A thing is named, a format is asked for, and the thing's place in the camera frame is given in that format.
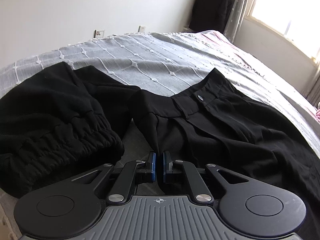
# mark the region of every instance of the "wall socket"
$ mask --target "wall socket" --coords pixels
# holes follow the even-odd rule
[[[104,37],[104,30],[96,30],[94,33],[95,38],[103,38]]]
[[[146,27],[140,25],[138,28],[138,33],[144,33],[144,32],[146,32]]]

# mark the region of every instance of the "ribbed surface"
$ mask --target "ribbed surface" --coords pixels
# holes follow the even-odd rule
[[[249,240],[228,229],[210,207],[186,196],[134,196],[109,207],[90,230],[70,240]],[[300,240],[290,236],[286,240]]]

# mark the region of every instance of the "silver bolt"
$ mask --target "silver bolt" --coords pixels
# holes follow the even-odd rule
[[[200,194],[198,196],[196,196],[196,200],[200,201],[200,202],[209,202],[212,200],[211,196],[207,195],[207,194]]]
[[[108,197],[108,200],[111,202],[120,202],[124,200],[124,196],[120,194],[113,194]]]

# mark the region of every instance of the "crosshair symbol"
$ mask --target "crosshair symbol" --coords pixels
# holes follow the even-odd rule
[[[154,200],[154,201],[156,201],[157,203],[162,203],[163,201],[165,201],[164,199],[162,199],[162,198],[157,198],[156,200]]]

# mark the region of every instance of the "window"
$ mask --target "window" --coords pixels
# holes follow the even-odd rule
[[[255,0],[249,16],[320,61],[320,0]]]

